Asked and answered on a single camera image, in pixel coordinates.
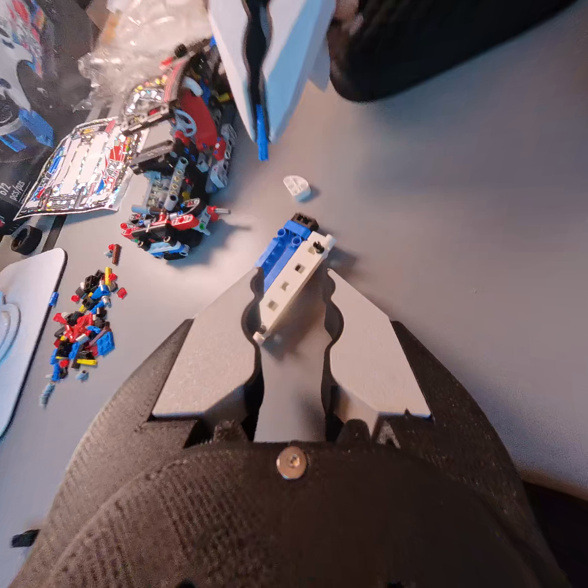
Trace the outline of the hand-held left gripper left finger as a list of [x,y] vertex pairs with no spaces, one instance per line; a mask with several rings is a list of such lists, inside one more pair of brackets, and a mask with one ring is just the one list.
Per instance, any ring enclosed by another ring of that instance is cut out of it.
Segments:
[[180,348],[151,416],[197,419],[207,428],[224,421],[254,439],[263,401],[261,326],[263,271],[253,268],[199,312]]

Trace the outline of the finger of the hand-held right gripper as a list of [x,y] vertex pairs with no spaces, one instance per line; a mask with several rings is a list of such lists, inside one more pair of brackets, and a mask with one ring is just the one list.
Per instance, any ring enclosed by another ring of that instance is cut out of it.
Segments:
[[329,80],[326,35],[335,1],[269,1],[269,44],[261,66],[261,96],[268,141],[277,143],[309,79]]
[[209,1],[208,14],[237,110],[247,133],[256,142],[251,69],[246,58],[251,12],[246,1]]

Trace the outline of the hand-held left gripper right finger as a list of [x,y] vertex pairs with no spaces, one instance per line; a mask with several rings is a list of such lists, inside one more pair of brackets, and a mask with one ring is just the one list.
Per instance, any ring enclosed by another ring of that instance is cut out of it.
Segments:
[[362,421],[375,437],[384,419],[428,419],[428,401],[392,320],[333,269],[327,270],[322,404],[327,436],[340,424]]

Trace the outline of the blue white lego assembly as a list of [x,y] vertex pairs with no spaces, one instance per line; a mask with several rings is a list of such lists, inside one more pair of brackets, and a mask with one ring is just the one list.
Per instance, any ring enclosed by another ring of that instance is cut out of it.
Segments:
[[327,259],[336,239],[319,233],[318,221],[295,213],[272,238],[256,262],[263,272],[263,298],[259,303],[261,324],[254,334],[263,345],[273,336],[292,303],[316,269]]

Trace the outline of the white half-round lego piece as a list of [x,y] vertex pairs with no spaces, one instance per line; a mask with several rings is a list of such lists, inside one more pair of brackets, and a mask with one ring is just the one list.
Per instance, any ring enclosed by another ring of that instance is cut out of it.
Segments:
[[296,202],[305,202],[312,196],[310,183],[299,175],[287,175],[283,184]]

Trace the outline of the partly built lego car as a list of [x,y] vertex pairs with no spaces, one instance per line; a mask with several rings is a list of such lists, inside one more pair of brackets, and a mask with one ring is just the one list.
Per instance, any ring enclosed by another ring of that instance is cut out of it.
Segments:
[[122,236],[155,259],[180,260],[210,234],[210,224],[227,209],[212,196],[227,187],[236,143],[236,107],[213,40],[178,45],[161,72],[136,84],[121,112],[130,137],[168,123],[171,137],[141,148],[130,162],[148,181]]

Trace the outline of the pile of mixed lego pieces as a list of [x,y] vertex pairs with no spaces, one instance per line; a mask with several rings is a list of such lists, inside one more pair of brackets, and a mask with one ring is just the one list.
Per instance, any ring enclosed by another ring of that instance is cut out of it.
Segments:
[[118,284],[118,276],[111,266],[98,269],[81,281],[71,296],[77,304],[71,312],[57,312],[53,321],[58,324],[53,350],[49,358],[51,372],[40,394],[40,406],[46,408],[59,383],[70,376],[86,382],[90,371],[99,360],[115,349],[115,337],[109,320],[113,297],[124,299],[128,294]]

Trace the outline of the black lego set box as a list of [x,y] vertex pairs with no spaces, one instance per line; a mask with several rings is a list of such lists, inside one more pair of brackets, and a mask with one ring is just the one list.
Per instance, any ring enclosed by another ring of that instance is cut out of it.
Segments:
[[94,46],[103,12],[93,1],[1,1],[1,236],[60,140],[85,119],[78,59]]

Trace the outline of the black lego tyre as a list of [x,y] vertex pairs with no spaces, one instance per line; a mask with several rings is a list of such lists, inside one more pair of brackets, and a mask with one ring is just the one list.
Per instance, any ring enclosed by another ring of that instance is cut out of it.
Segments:
[[40,244],[43,233],[29,224],[19,227],[12,235],[11,251],[24,256],[32,254]]

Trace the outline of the crumpled clear plastic bags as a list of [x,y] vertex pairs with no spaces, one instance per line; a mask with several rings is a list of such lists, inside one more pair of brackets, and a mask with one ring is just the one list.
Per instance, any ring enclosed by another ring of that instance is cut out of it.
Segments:
[[90,92],[74,111],[119,105],[134,86],[160,73],[160,63],[178,45],[209,40],[208,7],[209,1],[125,1],[78,60]]

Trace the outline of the white book stand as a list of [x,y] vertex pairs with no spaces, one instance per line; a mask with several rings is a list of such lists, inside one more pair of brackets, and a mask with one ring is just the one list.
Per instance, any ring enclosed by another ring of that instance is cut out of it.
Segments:
[[1,436],[24,386],[67,253],[57,247],[1,270]]

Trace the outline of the shiny sticker sheet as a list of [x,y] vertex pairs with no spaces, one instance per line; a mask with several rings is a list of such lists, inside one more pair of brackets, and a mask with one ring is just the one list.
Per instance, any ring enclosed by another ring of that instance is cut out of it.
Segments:
[[76,126],[46,161],[15,220],[118,211],[147,136],[145,129],[126,136],[115,117]]

